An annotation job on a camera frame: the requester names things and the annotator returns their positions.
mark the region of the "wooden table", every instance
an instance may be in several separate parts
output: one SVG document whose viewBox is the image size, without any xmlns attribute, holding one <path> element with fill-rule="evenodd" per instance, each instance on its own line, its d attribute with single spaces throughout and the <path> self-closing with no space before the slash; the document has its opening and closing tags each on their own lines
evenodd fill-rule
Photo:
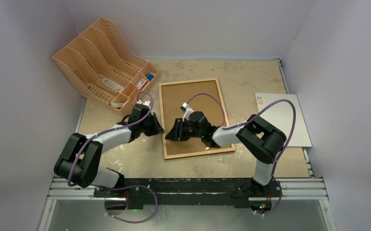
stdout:
<svg viewBox="0 0 371 231">
<path fill-rule="evenodd" d="M 286 93 L 276 61 L 154 61 L 159 82 L 218 78 L 230 124 L 257 113 L 255 92 Z M 160 119 L 158 86 L 150 88 L 153 111 Z M 87 100 L 79 133 L 92 134 L 112 127 L 121 118 Z M 236 151 L 183 159 L 164 160 L 161 136 L 141 135 L 132 143 L 104 153 L 101 166 L 129 178 L 230 178 L 253 176 L 256 159 L 243 146 Z M 287 148 L 275 172 L 278 178 L 308 178 L 302 148 Z"/>
</svg>

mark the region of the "framed board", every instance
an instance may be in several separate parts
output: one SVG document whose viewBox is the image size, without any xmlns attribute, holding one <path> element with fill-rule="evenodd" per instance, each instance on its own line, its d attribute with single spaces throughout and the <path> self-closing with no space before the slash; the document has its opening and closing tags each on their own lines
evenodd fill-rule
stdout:
<svg viewBox="0 0 371 231">
<path fill-rule="evenodd" d="M 225 112 L 225 125 L 229 126 L 217 78 L 160 83 L 161 125 L 166 133 L 173 128 L 176 118 L 182 118 L 183 113 L 180 110 L 182 104 L 201 92 L 208 93 L 220 101 Z M 212 125 L 219 126 L 222 123 L 221 109 L 210 97 L 205 95 L 197 96 L 189 105 L 194 111 L 202 111 Z M 163 134 L 163 153 L 166 160 L 235 151 L 233 144 L 207 150 L 206 146 L 198 138 L 190 138 L 187 141 L 168 141 L 165 139 L 165 136 L 166 134 Z"/>
</svg>

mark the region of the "perforated divider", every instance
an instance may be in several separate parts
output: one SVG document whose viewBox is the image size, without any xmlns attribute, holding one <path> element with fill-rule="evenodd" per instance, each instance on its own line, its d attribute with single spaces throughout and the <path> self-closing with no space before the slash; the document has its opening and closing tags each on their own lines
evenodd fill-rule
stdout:
<svg viewBox="0 0 371 231">
<path fill-rule="evenodd" d="M 53 59 L 81 95 L 119 116 L 131 112 L 137 94 L 148 90 L 159 74 L 150 62 L 130 51 L 117 26 L 105 18 L 96 21 Z"/>
</svg>

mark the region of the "wooden organizer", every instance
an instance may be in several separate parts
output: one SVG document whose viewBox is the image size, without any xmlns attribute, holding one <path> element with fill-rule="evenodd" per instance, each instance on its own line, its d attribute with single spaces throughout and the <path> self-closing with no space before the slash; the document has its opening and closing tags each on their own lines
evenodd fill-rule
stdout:
<svg viewBox="0 0 371 231">
<path fill-rule="evenodd" d="M 182 104 L 187 102 L 192 96 L 201 92 L 208 93 L 220 101 L 225 112 L 225 125 L 229 126 L 228 116 L 226 114 L 217 78 L 160 83 L 161 125 L 166 133 L 170 132 L 176 118 L 182 118 L 183 114 L 180 110 Z M 219 126 L 222 123 L 221 109 L 210 97 L 205 95 L 197 96 L 189 105 L 195 111 L 202 111 L 212 125 Z M 221 148 L 206 150 L 205 144 L 203 144 L 200 139 L 190 138 L 187 141 L 168 141 L 165 139 L 165 136 L 166 135 L 163 134 L 164 159 L 176 159 L 235 151 L 235 146 L 233 144 Z"/>
<path fill-rule="evenodd" d="M 52 58 L 81 95 L 120 117 L 130 114 L 137 94 L 148 90 L 159 77 L 150 62 L 130 51 L 117 26 L 105 18 L 96 21 Z M 111 103 L 123 106 L 114 108 Z"/>
</svg>

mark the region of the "white board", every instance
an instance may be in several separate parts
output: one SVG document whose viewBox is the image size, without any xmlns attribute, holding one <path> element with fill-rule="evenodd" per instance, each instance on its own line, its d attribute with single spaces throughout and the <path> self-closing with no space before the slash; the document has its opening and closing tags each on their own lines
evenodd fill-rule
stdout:
<svg viewBox="0 0 371 231">
<path fill-rule="evenodd" d="M 307 132 L 306 124 L 304 123 L 303 114 L 299 105 L 299 101 L 296 95 L 292 94 L 270 94 L 270 93 L 255 93 L 257 109 L 261 111 L 264 107 L 270 103 L 280 100 L 290 100 L 296 107 L 296 125 L 292 139 L 289 142 L 288 147 L 311 147 L 310 137 Z M 288 103 L 281 102 L 277 103 L 262 115 L 262 118 L 267 120 L 269 123 L 280 129 L 284 134 L 289 136 L 290 129 L 292 128 L 293 112 L 292 108 Z"/>
</svg>

